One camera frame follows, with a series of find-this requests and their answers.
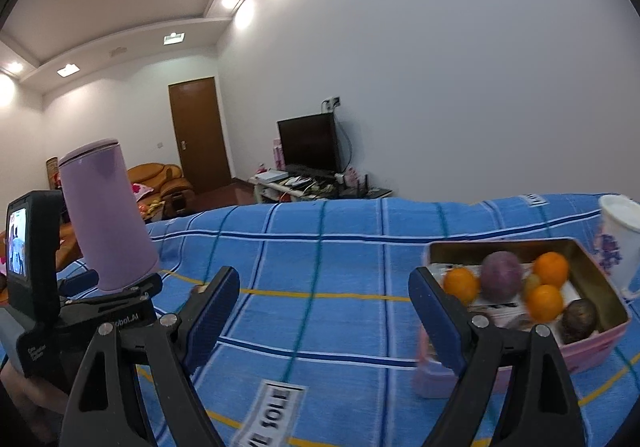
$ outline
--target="red floor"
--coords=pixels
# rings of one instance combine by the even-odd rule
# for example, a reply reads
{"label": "red floor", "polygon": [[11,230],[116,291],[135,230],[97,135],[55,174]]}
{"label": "red floor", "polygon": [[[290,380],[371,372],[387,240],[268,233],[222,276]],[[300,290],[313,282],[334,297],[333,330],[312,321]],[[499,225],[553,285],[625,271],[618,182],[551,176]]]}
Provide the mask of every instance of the red floor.
{"label": "red floor", "polygon": [[193,208],[196,212],[204,212],[213,208],[253,205],[254,203],[254,190],[249,185],[232,183],[211,192],[198,194]]}

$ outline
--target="ceiling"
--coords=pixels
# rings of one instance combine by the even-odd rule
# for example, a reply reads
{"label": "ceiling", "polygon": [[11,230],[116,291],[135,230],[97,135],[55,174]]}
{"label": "ceiling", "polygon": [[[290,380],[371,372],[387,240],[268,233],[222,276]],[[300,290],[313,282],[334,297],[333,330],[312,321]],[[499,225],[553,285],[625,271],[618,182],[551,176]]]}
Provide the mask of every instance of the ceiling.
{"label": "ceiling", "polygon": [[[0,70],[47,93],[105,67],[188,47],[213,45],[242,0],[18,0],[0,30]],[[184,32],[183,43],[164,46],[164,35]],[[126,47],[115,57],[112,51]],[[60,77],[66,64],[80,72]]]}

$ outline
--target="ceiling vent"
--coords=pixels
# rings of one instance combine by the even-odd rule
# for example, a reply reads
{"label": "ceiling vent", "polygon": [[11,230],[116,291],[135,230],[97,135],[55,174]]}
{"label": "ceiling vent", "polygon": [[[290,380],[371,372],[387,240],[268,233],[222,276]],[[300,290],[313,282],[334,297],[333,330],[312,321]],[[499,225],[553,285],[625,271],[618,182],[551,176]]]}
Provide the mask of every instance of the ceiling vent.
{"label": "ceiling vent", "polygon": [[111,50],[109,52],[109,56],[113,59],[114,57],[117,57],[118,55],[122,55],[123,53],[126,53],[126,52],[127,52],[127,49],[124,46],[120,46],[119,48]]}

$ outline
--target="blue fabric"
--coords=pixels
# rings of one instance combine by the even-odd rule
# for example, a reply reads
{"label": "blue fabric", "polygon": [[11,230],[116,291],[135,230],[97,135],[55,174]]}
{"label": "blue fabric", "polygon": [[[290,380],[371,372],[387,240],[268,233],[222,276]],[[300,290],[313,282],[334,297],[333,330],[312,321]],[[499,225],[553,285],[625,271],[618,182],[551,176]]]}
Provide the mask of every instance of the blue fabric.
{"label": "blue fabric", "polygon": [[[593,250],[598,198],[305,202],[161,221],[149,231],[162,268],[173,274],[164,273],[154,304],[159,314],[177,311],[194,283],[210,281],[223,265],[238,270],[245,290],[209,362],[193,377],[225,442],[248,415],[260,381],[269,379],[308,387],[293,445],[415,447],[445,404],[412,389],[418,318],[406,299],[407,280],[422,264],[425,245],[443,238],[572,236]],[[638,304],[606,362],[573,375],[590,446],[604,446],[638,398]],[[148,369],[142,375],[159,445],[172,445]],[[503,400],[492,397],[476,447],[488,444]]]}

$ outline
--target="brown door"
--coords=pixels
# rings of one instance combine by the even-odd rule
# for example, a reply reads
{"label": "brown door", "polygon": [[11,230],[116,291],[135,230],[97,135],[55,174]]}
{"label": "brown door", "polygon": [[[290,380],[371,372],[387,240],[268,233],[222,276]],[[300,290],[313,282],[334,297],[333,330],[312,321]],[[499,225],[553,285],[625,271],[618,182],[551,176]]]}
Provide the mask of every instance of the brown door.
{"label": "brown door", "polygon": [[175,139],[184,176],[196,192],[231,183],[213,78],[169,86]]}

